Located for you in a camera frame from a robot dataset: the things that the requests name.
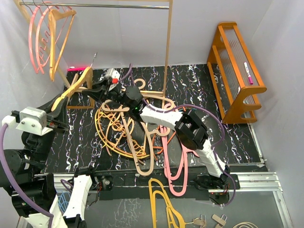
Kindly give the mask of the wooden hanger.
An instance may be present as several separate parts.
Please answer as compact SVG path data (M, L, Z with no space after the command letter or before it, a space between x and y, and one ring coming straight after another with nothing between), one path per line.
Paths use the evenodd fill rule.
M59 103L65 98L70 99L70 97L74 93L81 93L84 90L92 89L92 81L93 81L92 65L96 57L97 57L97 52L94 54L91 66L88 66L84 69L80 78L78 78L78 74L75 75L72 85L55 100L55 102L52 105L51 111L54 111L59 105Z
M70 34L70 30L71 30L73 22L74 22L75 15L76 15L76 11L73 10L73 9L69 10L69 11L66 11L64 13L61 13L56 9L52 9L50 11L49 15L48 15L48 25L49 25L49 28L50 28L50 38L51 38L50 54L49 54L49 56L50 56L49 76L50 76L50 79L51 79L52 82L55 81L55 74L56 74L57 68L59 66L59 62L61 60L61 57L63 55L64 49L65 49L65 46L66 46L66 43L67 43L67 40L68 40L68 37L69 37L69 34ZM70 22L69 27L68 27L68 31L67 31L65 40L64 40L63 45L61 47L58 59L55 60L55 57L56 57L55 45L56 45L57 21L61 20L61 19L67 19L70 16L72 18L71 18L71 22Z

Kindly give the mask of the beige plastic hanger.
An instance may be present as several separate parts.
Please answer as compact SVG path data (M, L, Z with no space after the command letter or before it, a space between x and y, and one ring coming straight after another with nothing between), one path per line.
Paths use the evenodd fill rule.
M140 145L132 138L135 121L132 118L126 120L124 116L129 108L120 106L117 109L110 109L108 105L110 102L111 100L103 102L95 113L95 127L100 139L104 142L109 155L112 155L110 151L113 151L126 158L132 158L137 173L141 176L149 176L154 169L154 159L156 158L154 150L159 149L159 147L153 145L151 135L164 137L170 133L170 129L167 129L164 133L161 133L159 128L149 131L146 123L140 123L144 134L143 144ZM121 133L116 142L108 139L110 129ZM142 171L140 164L143 164L143 162L141 160L148 157L150 158L150 168L148 171Z

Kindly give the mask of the pink curved wire hanger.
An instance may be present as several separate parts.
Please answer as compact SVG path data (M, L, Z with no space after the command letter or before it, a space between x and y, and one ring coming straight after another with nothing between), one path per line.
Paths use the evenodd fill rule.
M46 73L55 80L61 57L73 24L76 11L69 6L45 2L33 12L28 31L28 47L36 73Z

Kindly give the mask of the pink wavy wire hanger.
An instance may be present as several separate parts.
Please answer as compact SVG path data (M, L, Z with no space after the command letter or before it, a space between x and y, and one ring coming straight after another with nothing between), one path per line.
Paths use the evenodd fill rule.
M19 6L29 23L28 51L35 73L45 74L49 63L50 30L48 26L48 9L37 4L30 5L28 0L20 0Z

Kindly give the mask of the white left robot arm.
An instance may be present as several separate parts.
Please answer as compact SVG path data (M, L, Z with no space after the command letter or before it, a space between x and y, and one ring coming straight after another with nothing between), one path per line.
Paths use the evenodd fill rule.
M54 174L43 174L53 140L67 130L68 98L57 95L44 105L12 111L2 119L1 137L9 128L22 131L23 149L0 150L0 186L10 195L20 217L34 228L85 228L89 191L98 184L92 166L78 168L70 180L62 180L70 191L61 212Z

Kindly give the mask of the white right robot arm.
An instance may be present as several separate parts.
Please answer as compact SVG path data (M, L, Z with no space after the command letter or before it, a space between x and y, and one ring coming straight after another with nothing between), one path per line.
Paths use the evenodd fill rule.
M111 100L129 109L129 116L137 122L161 125L176 132L181 144L195 151L206 166L208 174L196 179L204 188L223 189L229 182L229 167L214 152L209 140L207 127L196 114L198 107L186 105L184 112L177 107L171 110L157 108L144 101L140 89L136 85L128 86L124 91L117 85L119 78L106 74L101 81L92 85L83 94L103 103Z

